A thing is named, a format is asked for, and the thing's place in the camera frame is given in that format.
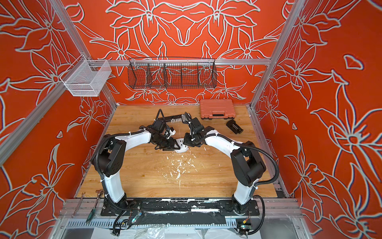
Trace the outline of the white alarm clock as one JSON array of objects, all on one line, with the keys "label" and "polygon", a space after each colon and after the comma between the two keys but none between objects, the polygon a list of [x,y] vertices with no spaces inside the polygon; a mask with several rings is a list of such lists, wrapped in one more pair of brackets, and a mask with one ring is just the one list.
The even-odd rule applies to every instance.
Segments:
[{"label": "white alarm clock", "polygon": [[178,138],[176,139],[174,149],[176,153],[185,153],[189,150],[189,147],[185,145],[184,138]]}]

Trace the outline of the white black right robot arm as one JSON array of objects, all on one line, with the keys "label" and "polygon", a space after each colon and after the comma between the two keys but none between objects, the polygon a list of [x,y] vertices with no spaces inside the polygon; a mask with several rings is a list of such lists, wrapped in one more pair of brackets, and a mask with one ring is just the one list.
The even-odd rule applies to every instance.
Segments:
[{"label": "white black right robot arm", "polygon": [[[256,147],[251,141],[238,142],[220,134],[210,126],[204,127],[198,118],[192,118],[187,112],[181,115],[181,119],[190,129],[190,132],[185,134],[184,145],[200,147],[205,144],[218,149],[231,159],[238,183],[231,200],[220,200],[218,202],[220,211],[222,213],[234,213],[238,216],[248,215],[247,219],[250,220],[250,205],[254,199],[259,199],[262,205],[262,215],[258,226],[255,229],[250,229],[247,220],[244,220],[235,231],[237,234],[246,237],[260,231],[265,220],[266,209],[264,199],[260,195],[256,195],[255,191],[258,186],[272,184],[278,179],[280,171],[274,158],[264,150]],[[265,181],[260,180],[267,170],[260,156],[261,154],[271,161],[275,170],[274,176]]]}]

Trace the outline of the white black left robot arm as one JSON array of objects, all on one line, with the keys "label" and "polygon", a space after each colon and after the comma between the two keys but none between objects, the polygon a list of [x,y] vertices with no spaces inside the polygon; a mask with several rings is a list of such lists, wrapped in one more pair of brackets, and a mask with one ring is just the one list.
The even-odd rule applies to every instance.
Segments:
[{"label": "white black left robot arm", "polygon": [[112,234],[115,236],[119,236],[116,226],[120,217],[137,205],[134,200],[127,201],[120,179],[125,152],[148,143],[154,144],[156,150],[181,150],[181,143],[173,138],[175,132],[166,124],[163,111],[159,109],[152,124],[142,126],[136,132],[106,134],[96,148],[92,164],[100,176],[104,191],[104,206],[117,214],[112,227]]}]

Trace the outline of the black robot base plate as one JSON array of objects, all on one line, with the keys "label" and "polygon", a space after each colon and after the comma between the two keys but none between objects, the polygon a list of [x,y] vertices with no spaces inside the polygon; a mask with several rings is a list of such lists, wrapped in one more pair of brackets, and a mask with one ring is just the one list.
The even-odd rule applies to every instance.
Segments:
[{"label": "black robot base plate", "polygon": [[127,204],[135,202],[133,213],[216,213],[221,216],[259,216],[259,206],[250,200],[242,206],[231,198],[128,198]]}]

